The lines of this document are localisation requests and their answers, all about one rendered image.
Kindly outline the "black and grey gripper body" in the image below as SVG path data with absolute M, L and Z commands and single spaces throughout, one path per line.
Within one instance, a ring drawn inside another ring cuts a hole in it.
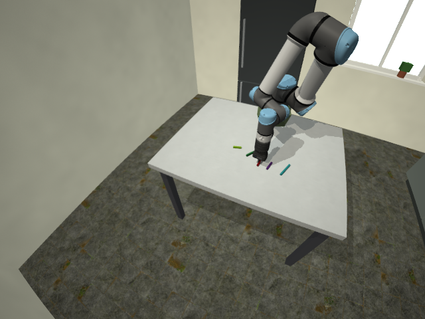
M 261 136 L 258 132 L 256 133 L 256 141 L 254 151 L 252 154 L 253 158 L 261 161 L 266 161 L 268 157 L 268 150 L 270 147 L 270 140 L 274 135 L 274 131 L 271 136 Z

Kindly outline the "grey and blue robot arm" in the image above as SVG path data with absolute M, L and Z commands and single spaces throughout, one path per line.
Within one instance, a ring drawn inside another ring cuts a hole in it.
M 352 28 L 324 12 L 302 17 L 287 37 L 260 86 L 249 93 L 250 99 L 262 109 L 257 129 L 261 136 L 271 136 L 274 127 L 289 117 L 288 105 L 300 116 L 312 109 L 317 104 L 315 94 L 332 68 L 344 64 L 359 42 Z M 309 43 L 315 46 L 315 59 L 300 88 L 296 79 L 286 73 Z

